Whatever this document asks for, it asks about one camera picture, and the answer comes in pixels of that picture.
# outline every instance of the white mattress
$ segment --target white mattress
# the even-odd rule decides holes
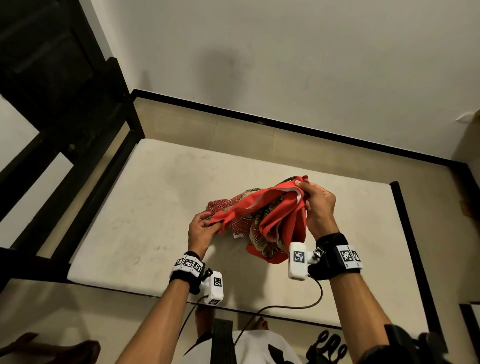
[[[364,263],[362,274],[390,319],[412,335],[428,331],[417,281],[388,184],[303,170],[223,153],[142,140],[84,239],[68,279],[91,286],[161,296],[177,258],[187,251],[188,225],[215,199],[274,186],[291,176],[337,196],[340,230]],[[248,254],[246,238],[231,231],[214,238],[206,266],[223,274],[221,307],[256,312],[267,305],[303,306],[319,297],[313,280],[288,279],[279,265]],[[309,250],[315,241],[307,233]],[[281,318],[340,326],[332,291],[307,310],[272,309]],[[198,298],[190,296],[191,302]]]

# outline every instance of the foot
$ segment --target foot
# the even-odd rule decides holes
[[[213,321],[215,320],[215,309],[205,305],[199,305],[195,311],[195,325],[197,335],[201,337],[206,332],[213,332]]]
[[[252,330],[268,330],[268,321],[260,317],[257,322],[255,322],[255,325],[253,325]]]

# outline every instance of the patterned fabric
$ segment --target patterned fabric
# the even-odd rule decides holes
[[[221,222],[220,232],[231,226],[235,238],[250,238],[250,254],[281,263],[288,259],[292,241],[305,242],[306,197],[294,182],[307,179],[291,177],[272,188],[254,188],[230,200],[211,201],[206,209],[213,212],[210,225]]]

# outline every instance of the red fabric trim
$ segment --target red fabric trim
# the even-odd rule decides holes
[[[278,241],[280,235],[287,250],[293,241],[304,243],[307,227],[306,196],[303,190],[295,185],[295,181],[306,182],[307,179],[308,176],[296,177],[292,181],[278,184],[272,188],[256,192],[246,191],[231,200],[213,201],[209,203],[209,211],[216,211],[216,213],[212,216],[209,226],[221,222],[222,228],[219,233],[222,233],[231,224],[235,233],[248,235],[252,219],[244,217],[284,195],[284,200],[260,222],[259,231],[273,243]],[[285,192],[281,189],[292,189],[292,191]],[[288,254],[283,252],[277,252],[272,259],[266,259],[262,252],[256,250],[252,244],[247,246],[247,252],[273,264],[282,263],[288,259]]]

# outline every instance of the forearm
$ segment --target forearm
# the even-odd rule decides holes
[[[117,364],[172,362],[189,290],[189,284],[179,279],[168,285]]]
[[[330,280],[336,309],[353,363],[370,348],[388,345],[391,324],[361,274],[344,273]]]

